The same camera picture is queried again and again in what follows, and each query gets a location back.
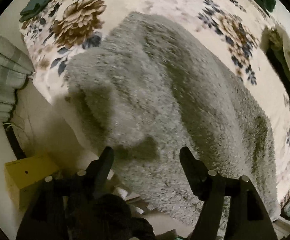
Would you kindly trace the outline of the yellow cardboard box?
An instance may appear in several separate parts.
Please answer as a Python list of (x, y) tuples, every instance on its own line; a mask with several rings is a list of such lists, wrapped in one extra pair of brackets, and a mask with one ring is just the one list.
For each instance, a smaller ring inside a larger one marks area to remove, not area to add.
[(25, 211), (44, 179), (59, 171), (58, 165), (48, 155), (5, 163), (6, 187), (16, 209)]

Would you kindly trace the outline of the floral bed sheet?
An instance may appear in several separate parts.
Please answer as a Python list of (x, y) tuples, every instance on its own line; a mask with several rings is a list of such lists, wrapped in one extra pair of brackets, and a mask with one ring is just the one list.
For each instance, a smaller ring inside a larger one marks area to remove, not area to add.
[(285, 204), (290, 197), (290, 100), (260, 47), (265, 27), (280, 26), (290, 38), (290, 13), (280, 2), (268, 13), (254, 0), (50, 0), (36, 16), (20, 22), (38, 91), (49, 103), (65, 98), (69, 60), (99, 45), (133, 11), (182, 25), (251, 91), (271, 122), (278, 200)]

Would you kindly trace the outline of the green curtain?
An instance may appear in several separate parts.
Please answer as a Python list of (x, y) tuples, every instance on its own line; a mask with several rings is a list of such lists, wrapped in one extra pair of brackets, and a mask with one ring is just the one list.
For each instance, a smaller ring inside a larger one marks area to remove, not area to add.
[(10, 119), (16, 105), (15, 91), (34, 71), (29, 57), (0, 35), (0, 125)]

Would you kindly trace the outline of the grey fluffy pants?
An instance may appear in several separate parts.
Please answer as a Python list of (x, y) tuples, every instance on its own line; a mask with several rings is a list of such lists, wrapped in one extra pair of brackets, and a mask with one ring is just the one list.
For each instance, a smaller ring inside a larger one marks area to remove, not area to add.
[(202, 202), (179, 161), (187, 146), (208, 168), (248, 176), (279, 215), (269, 119), (242, 82), (181, 25), (130, 13), (67, 65), (71, 104), (94, 151), (114, 149), (120, 181), (188, 225)]

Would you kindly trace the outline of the dark folded clothes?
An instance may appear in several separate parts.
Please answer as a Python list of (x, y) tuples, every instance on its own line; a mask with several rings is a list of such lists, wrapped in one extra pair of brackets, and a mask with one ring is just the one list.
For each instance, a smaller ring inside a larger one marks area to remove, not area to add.
[(283, 52), (283, 32), (280, 26), (265, 27), (261, 36), (261, 49), (283, 83), (290, 100), (290, 72)]

